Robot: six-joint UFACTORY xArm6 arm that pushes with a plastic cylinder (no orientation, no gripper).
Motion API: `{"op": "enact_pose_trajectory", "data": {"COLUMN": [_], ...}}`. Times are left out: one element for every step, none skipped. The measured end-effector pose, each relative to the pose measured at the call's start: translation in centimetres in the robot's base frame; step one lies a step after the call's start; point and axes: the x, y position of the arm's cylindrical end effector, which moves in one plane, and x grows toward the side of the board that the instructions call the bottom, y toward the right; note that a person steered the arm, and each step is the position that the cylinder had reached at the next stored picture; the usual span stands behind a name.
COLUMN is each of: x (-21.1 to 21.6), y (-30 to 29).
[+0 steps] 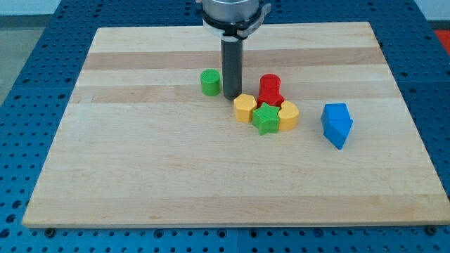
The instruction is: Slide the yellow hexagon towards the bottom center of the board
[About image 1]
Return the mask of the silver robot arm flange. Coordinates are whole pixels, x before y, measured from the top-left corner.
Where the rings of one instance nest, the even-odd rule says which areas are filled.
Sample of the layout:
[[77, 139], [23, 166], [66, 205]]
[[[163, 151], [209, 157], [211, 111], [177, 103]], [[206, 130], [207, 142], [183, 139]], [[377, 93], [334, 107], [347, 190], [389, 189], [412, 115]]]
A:
[[271, 4], [259, 0], [203, 0], [204, 28], [222, 41], [247, 39], [271, 12]]

